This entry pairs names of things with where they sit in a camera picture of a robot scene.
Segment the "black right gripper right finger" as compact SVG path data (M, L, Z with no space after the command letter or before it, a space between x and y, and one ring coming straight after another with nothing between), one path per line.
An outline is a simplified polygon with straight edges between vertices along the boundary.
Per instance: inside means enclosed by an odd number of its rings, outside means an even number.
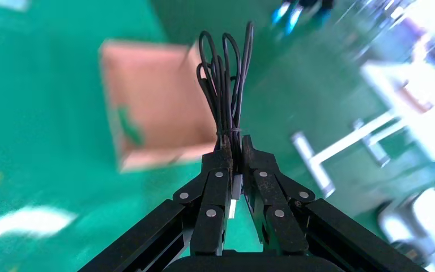
M273 154L242 141L244 195L271 266L293 271L422 271L420 265L312 190L283 174Z

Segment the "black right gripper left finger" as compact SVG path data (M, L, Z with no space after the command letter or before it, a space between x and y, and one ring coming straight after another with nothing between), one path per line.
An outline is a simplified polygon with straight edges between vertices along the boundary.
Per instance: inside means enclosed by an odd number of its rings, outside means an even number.
M201 172L81 271L164 271L186 248L219 256L231 204L232 152L224 136L216 151L203 155Z

